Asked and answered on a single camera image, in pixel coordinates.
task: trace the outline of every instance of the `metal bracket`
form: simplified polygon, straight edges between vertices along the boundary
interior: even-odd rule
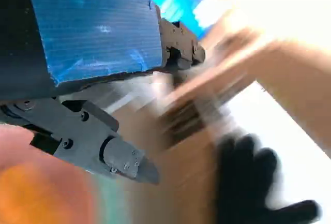
[[[118,122],[112,116],[89,101],[78,103],[81,104],[78,111],[52,98],[6,107],[14,116],[50,133],[36,135],[31,145],[91,173],[111,177],[118,172],[135,179],[144,153],[122,140],[116,132]],[[52,144],[53,150],[43,142]]]

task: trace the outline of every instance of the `brown cardboard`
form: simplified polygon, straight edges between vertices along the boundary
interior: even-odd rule
[[[208,44],[209,48],[213,47],[215,40],[227,39],[224,32],[221,20],[202,42],[206,47]],[[245,36],[249,42],[242,43]],[[248,86],[257,80],[328,153],[331,148],[328,126],[331,123],[331,53],[322,47],[290,38],[279,39],[249,28],[230,34],[230,38],[236,49],[233,45],[224,46],[223,60],[177,88],[168,96],[168,104],[176,106],[200,95],[235,91],[238,82],[244,81]]]
[[[207,128],[169,147],[163,121],[144,107],[117,110],[119,133],[146,150],[160,172],[160,184],[139,184],[119,179],[134,224],[214,223],[214,139]]]

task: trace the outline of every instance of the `screw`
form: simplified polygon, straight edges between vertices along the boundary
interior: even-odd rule
[[[114,168],[114,167],[112,167],[112,168],[110,169],[110,172],[113,173],[113,174],[115,174],[115,173],[117,172],[117,169]]]
[[[88,120],[88,118],[89,118],[89,114],[88,114],[87,112],[84,111],[84,112],[81,114],[81,120],[82,120],[83,122],[85,122],[85,121]]]
[[[129,165],[129,163],[126,163],[125,165],[124,165],[124,170],[129,170],[129,168],[130,168],[130,165]]]
[[[73,140],[72,139],[68,139],[68,140],[66,140],[62,143],[62,147],[66,150],[72,148],[72,146],[73,146]]]
[[[28,110],[33,109],[33,107],[35,106],[35,102],[34,101],[19,102],[19,103],[16,103],[15,106],[17,108],[19,108],[20,110],[28,111]]]

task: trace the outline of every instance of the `black glove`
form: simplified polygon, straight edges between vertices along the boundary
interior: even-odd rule
[[[308,224],[319,207],[307,200],[271,210],[265,199],[274,181],[277,155],[270,149],[254,152],[255,140],[227,137],[219,150],[217,224]]]

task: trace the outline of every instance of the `blue tape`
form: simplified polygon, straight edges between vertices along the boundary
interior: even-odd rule
[[[150,0],[32,0],[48,71],[67,81],[146,71],[162,64]]]

